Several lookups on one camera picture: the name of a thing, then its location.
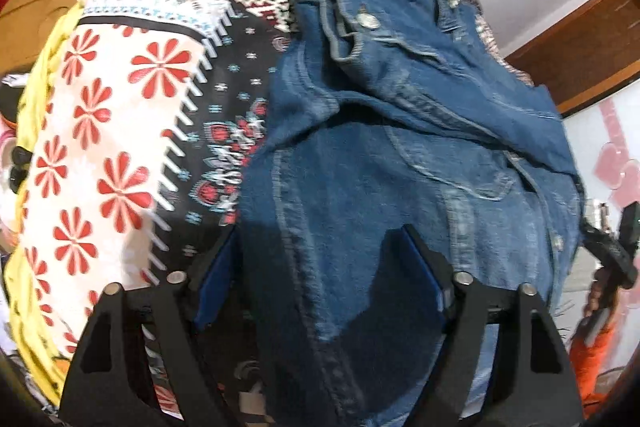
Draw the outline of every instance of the blue denim garment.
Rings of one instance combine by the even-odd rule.
[[[554,306],[578,243],[574,160],[548,92],[486,53],[473,7],[295,7],[301,32],[271,78],[270,134],[240,202],[270,413],[284,426],[400,426],[441,336],[399,228],[412,223],[455,269],[533,283]],[[486,390],[496,333],[469,402]]]

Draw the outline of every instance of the brown wooden panel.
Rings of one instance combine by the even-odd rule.
[[[507,57],[564,112],[628,80],[619,72],[639,59],[640,0],[590,0]]]

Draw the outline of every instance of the orange cloth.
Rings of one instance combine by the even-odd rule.
[[[595,412],[606,397],[605,394],[596,393],[595,388],[596,380],[600,374],[604,358],[607,356],[614,332],[615,327],[608,325],[602,328],[593,346],[585,346],[582,339],[574,339],[571,344],[569,359],[574,367],[578,390],[580,390],[580,399],[582,400],[586,417]]]

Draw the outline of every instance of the white fabric with red flowers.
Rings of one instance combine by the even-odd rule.
[[[230,10],[226,0],[198,2],[179,14],[201,11],[218,26]],[[188,90],[198,92],[191,77],[203,49],[182,34],[117,24],[81,23],[68,40],[33,152],[20,238],[65,356],[106,284],[148,283],[154,210],[170,204],[159,194],[167,136]]]

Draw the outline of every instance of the pile of clothes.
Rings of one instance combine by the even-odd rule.
[[[38,61],[4,280],[50,412],[104,286],[156,285],[232,224],[245,284],[207,334],[230,346],[210,363],[249,424],[404,423],[441,342],[396,251],[404,223],[456,270],[558,302],[578,176],[548,92],[500,58],[478,0],[78,0]]]

